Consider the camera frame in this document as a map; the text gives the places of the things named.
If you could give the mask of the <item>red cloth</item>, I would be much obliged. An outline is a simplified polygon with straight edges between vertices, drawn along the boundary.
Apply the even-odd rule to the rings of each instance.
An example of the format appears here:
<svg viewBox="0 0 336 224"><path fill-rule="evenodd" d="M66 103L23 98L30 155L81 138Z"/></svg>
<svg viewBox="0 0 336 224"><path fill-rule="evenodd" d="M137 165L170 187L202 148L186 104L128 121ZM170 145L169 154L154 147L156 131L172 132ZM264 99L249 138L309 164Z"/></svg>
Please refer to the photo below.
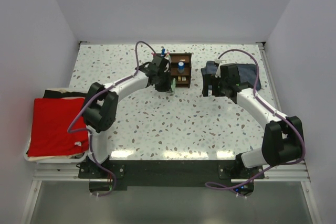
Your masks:
<svg viewBox="0 0 336 224"><path fill-rule="evenodd" d="M83 102L79 97L35 99L28 157L70 156L87 151L88 132L67 131Z"/></svg>

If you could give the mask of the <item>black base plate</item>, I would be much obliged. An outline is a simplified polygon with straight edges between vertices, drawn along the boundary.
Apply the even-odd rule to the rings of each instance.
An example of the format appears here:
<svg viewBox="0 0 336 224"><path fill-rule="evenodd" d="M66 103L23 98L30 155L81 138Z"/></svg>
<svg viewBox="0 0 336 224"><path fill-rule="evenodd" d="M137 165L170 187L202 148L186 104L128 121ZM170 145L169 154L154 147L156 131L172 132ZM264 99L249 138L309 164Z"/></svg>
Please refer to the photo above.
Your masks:
<svg viewBox="0 0 336 224"><path fill-rule="evenodd" d="M261 166L245 168L235 160L128 161L90 159L77 164L78 177L88 179L90 192L128 187L203 187L207 182L235 186L258 174Z"/></svg>

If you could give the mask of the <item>blue battery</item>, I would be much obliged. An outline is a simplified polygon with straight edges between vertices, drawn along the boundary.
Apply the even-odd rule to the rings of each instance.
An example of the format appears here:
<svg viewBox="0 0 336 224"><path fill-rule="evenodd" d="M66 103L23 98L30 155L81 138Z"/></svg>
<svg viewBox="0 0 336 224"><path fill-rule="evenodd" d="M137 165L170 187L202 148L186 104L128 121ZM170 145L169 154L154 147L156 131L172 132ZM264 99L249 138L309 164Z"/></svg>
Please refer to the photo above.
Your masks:
<svg viewBox="0 0 336 224"><path fill-rule="evenodd" d="M180 61L178 63L178 72L179 73L183 73L184 72L184 62L183 61Z"/></svg>

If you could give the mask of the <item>brown wooden desk organizer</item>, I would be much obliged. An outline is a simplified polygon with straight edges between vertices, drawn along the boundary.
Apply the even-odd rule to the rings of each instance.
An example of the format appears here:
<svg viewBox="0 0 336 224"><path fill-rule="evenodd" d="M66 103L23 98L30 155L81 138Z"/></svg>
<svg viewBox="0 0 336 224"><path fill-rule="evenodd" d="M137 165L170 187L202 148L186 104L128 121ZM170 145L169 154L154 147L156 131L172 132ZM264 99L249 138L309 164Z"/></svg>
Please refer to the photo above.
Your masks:
<svg viewBox="0 0 336 224"><path fill-rule="evenodd" d="M191 85L191 53L152 53L153 63L158 65L154 82L156 91L172 93L176 88L189 88Z"/></svg>

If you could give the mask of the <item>light green stapler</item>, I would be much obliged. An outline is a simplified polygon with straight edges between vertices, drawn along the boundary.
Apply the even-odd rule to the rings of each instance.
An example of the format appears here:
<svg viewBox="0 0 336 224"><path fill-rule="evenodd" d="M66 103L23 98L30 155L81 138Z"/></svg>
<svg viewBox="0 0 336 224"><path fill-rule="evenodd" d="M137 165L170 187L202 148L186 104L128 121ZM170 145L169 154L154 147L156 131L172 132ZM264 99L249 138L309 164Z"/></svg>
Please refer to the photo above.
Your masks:
<svg viewBox="0 0 336 224"><path fill-rule="evenodd" d="M171 93L174 94L176 90L176 79L173 78L171 81Z"/></svg>

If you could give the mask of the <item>white tray with cloths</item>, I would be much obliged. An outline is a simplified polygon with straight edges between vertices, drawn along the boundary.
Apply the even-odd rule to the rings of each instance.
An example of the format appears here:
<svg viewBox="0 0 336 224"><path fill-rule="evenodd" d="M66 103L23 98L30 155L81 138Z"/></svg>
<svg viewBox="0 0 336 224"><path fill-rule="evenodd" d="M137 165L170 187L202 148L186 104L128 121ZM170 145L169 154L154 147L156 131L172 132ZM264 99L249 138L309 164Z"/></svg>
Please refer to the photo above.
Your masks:
<svg viewBox="0 0 336 224"><path fill-rule="evenodd" d="M44 92L42 98L51 98L51 99L74 99L74 98L83 98L85 100L86 94L83 91L71 91L66 88L61 89L47 89ZM74 163L76 159L80 161L85 159L87 151L74 154L70 156L49 156L49 157L28 157L28 150L30 147L30 140L27 146L27 150L25 151L24 158L29 162L36 162L36 163Z"/></svg>

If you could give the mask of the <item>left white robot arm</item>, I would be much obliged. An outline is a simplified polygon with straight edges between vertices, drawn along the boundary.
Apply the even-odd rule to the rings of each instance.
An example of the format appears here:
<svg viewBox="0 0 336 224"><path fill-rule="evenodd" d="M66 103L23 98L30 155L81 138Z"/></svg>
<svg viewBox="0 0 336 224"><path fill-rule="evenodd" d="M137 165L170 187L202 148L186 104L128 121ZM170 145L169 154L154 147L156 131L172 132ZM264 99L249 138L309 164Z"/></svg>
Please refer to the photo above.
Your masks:
<svg viewBox="0 0 336 224"><path fill-rule="evenodd" d="M158 92L171 93L171 61L167 57L154 56L152 61L136 67L135 73L108 84L93 83L85 97L82 118L89 132L88 156L93 163L90 171L97 178L108 174L109 158L107 144L100 133L107 131L114 123L118 103L134 92L154 86Z"/></svg>

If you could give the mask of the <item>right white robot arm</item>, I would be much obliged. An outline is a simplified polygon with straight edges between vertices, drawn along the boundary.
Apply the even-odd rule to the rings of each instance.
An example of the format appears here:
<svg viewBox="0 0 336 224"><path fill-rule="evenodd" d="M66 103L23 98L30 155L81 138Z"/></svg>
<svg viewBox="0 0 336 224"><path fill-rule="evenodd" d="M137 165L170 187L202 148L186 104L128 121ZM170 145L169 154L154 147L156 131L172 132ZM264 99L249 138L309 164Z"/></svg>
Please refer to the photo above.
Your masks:
<svg viewBox="0 0 336 224"><path fill-rule="evenodd" d="M277 111L258 95L261 88L254 64L219 65L208 61L201 69L202 95L227 97L245 109L264 129L261 148L236 155L231 175L246 178L263 165L271 167L298 160L303 156L301 120Z"/></svg>

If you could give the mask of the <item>dark blue folded towel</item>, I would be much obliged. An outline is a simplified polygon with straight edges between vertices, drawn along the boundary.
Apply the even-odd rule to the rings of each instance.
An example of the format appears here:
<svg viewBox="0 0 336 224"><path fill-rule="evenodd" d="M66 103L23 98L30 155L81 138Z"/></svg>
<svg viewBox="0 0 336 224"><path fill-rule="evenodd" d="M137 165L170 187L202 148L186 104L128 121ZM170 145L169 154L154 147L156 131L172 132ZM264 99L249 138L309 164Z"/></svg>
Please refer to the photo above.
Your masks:
<svg viewBox="0 0 336 224"><path fill-rule="evenodd" d="M218 66L214 61L207 61L206 66L201 69L202 75L215 74ZM241 82L254 84L257 77L257 67L255 64L237 64Z"/></svg>

